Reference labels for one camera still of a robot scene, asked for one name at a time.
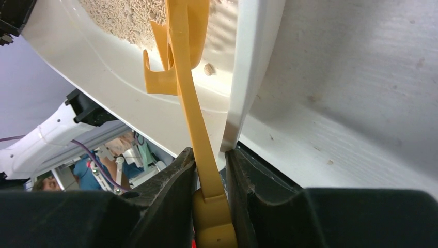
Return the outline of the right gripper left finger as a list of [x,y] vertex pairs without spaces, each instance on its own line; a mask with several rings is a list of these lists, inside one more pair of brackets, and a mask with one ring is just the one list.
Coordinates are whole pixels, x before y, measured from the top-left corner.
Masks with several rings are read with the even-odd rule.
[[191,148],[134,189],[1,191],[1,247],[191,247]]

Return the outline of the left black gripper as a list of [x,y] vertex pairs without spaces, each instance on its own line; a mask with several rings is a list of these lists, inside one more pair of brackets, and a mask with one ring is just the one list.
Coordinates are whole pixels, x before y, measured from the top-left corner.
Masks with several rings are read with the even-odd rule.
[[36,4],[36,0],[1,0],[1,46],[19,37]]

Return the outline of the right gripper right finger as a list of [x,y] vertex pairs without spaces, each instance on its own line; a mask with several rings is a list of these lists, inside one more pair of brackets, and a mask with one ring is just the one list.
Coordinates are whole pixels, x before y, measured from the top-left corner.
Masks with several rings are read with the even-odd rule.
[[437,201],[426,192],[296,189],[238,150],[225,157],[239,247],[437,247]]

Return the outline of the white litter box tray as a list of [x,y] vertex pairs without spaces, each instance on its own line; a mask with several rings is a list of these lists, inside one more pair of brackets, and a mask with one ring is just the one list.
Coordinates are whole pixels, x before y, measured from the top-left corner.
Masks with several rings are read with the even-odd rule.
[[[284,1],[211,6],[192,75],[218,169],[260,88],[284,7]],[[105,33],[78,1],[37,1],[22,36],[52,69],[170,155],[190,146],[178,98],[146,93],[142,49]]]

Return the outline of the yellow litter scoop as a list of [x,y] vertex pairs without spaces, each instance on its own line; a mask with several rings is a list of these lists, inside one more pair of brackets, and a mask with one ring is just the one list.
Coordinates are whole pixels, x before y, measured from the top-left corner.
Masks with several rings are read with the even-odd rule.
[[200,181],[193,197],[197,246],[237,247],[229,202],[192,76],[204,50],[209,5],[209,1],[166,1],[166,23],[151,22],[163,70],[152,71],[144,51],[144,80],[149,94],[177,96],[185,115]]

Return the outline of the beige cat litter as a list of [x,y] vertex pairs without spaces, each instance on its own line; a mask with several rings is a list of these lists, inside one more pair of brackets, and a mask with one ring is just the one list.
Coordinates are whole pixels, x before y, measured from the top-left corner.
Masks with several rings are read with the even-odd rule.
[[105,33],[141,49],[155,46],[151,22],[165,24],[162,0],[80,0],[81,7]]

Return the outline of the person in blue shirt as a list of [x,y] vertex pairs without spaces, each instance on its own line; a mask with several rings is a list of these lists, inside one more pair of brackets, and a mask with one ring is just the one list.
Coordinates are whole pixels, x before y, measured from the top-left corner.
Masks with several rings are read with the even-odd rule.
[[[110,175],[113,180],[117,177],[116,158],[110,160],[107,157],[96,155],[96,160],[101,163],[106,174]],[[81,190],[100,190],[102,189],[91,171],[92,159],[85,155],[73,168],[73,177],[78,183]],[[129,180],[143,173],[144,169],[136,166],[135,163],[128,164],[126,161],[122,164],[121,185],[124,188],[130,187]],[[33,188],[33,192],[38,191],[61,191],[61,187],[54,176],[46,176],[38,179]]]

